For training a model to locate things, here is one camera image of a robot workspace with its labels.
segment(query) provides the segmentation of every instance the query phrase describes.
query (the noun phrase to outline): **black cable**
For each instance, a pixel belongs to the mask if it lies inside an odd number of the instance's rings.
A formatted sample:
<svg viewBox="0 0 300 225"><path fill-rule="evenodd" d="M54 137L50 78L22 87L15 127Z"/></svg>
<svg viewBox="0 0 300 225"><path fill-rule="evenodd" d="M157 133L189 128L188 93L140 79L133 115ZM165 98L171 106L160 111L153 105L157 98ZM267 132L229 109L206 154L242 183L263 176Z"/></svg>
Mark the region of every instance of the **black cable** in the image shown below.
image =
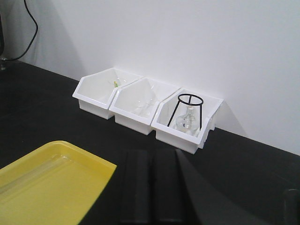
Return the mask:
<svg viewBox="0 0 300 225"><path fill-rule="evenodd" d="M32 18L33 22L34 22L35 25L36 25L36 32L34 33L32 40L30 41L28 47L26 48L26 50L24 51L24 53L23 53L22 55L20 55L20 56L17 57L17 58L14 58L14 59L5 59L5 61L15 61L15 60L18 60L19 58L23 57L23 56L27 53L27 51L29 50L29 48L30 48L32 42L34 41L34 39L36 38L36 35L37 35L37 33L38 33L38 24L37 24L36 20L33 18L32 14L30 13L30 11L29 11L29 9L28 9L28 7L27 7L26 0L24 0L24 5L25 5L25 8L26 8L28 14L30 15L30 17Z"/></svg>

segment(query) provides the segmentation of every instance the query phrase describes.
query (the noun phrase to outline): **black table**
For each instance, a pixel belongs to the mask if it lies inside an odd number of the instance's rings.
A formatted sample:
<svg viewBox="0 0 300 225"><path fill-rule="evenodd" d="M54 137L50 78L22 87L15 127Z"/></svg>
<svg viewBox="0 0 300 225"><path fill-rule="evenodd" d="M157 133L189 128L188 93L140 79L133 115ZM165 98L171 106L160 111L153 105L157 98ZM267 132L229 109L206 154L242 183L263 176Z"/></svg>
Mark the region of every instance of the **black table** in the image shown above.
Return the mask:
<svg viewBox="0 0 300 225"><path fill-rule="evenodd" d="M114 118L80 110L72 98L77 84L21 62L0 73L0 168L55 140L88 150L118 170L82 224L118 224L125 152L146 150L152 156L174 147L156 140L154 131L146 136L116 124ZM246 217L254 225L284 224L283 192L300 188L299 156L218 128L210 131L203 149L184 155L212 191L234 205L233 218ZM212 217L218 217L219 207L213 205Z"/></svg>

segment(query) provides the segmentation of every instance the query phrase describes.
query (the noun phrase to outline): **white stackable bin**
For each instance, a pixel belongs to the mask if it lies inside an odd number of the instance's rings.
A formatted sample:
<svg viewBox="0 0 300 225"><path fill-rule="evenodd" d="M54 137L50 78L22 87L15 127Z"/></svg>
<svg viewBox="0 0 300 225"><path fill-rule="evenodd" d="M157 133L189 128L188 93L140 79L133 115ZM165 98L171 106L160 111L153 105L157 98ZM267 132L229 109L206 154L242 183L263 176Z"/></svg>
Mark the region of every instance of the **white stackable bin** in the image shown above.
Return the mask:
<svg viewBox="0 0 300 225"><path fill-rule="evenodd" d="M110 68L82 77L73 93L73 97L79 100L81 109L109 119L113 116L113 113L109 111L109 107L117 90L140 78L141 76Z"/></svg>
<svg viewBox="0 0 300 225"><path fill-rule="evenodd" d="M178 102L178 95L184 93L194 94L203 99L202 128L200 131L198 130L195 136L176 130L176 118L186 112L186 105L183 103L179 104L170 126L167 126ZM156 138L167 144L194 154L198 148L203 148L209 130L215 128L215 116L222 102L222 99L216 97L210 97L186 89L178 90L159 105L157 113L151 124L156 130ZM200 107L195 106L195 110L197 112L196 114L199 115Z"/></svg>
<svg viewBox="0 0 300 225"><path fill-rule="evenodd" d="M148 135L153 130L151 122L159 103L178 89L173 85L142 78L119 89L110 110L115 114L116 123Z"/></svg>

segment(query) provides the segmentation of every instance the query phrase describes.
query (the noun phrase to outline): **yellow tray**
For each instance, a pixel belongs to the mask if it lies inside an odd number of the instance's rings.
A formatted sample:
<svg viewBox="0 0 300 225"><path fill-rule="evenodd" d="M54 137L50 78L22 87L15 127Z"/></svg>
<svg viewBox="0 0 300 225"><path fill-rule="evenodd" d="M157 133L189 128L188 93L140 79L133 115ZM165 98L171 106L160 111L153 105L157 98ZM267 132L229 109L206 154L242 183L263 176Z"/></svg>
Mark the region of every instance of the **yellow tray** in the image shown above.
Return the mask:
<svg viewBox="0 0 300 225"><path fill-rule="evenodd" d="M55 141L0 169L1 225L76 225L116 165Z"/></svg>

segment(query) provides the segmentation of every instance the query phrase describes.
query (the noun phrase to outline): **wire flask holder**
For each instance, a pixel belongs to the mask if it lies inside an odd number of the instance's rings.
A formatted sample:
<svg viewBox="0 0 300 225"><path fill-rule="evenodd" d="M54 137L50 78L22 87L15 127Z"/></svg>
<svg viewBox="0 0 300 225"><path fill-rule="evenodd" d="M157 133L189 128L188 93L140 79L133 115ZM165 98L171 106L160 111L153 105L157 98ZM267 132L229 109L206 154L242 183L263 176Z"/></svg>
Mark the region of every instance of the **wire flask holder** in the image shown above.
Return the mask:
<svg viewBox="0 0 300 225"><path fill-rule="evenodd" d="M183 96L189 96L188 102L186 102L186 101L184 101L183 99L180 98L180 97L183 97ZM200 103L197 103L197 104L191 103L192 97L197 98L200 101ZM200 107L200 110L199 110L199 130L201 130L201 128L202 128L202 105L204 103L203 99L200 98L199 96L193 95L193 94L180 94L180 95L178 95L177 99L178 99L177 105L176 105L176 107L175 107L175 109L174 109L174 111L172 113L172 116L171 116L171 118L170 118L169 123L168 123L167 126L170 126L170 124L172 122L172 119L173 119L173 117L174 117L174 115L176 113L176 110L177 110L177 108L179 106L179 103L181 102L181 103L183 103L185 105L199 106Z"/></svg>

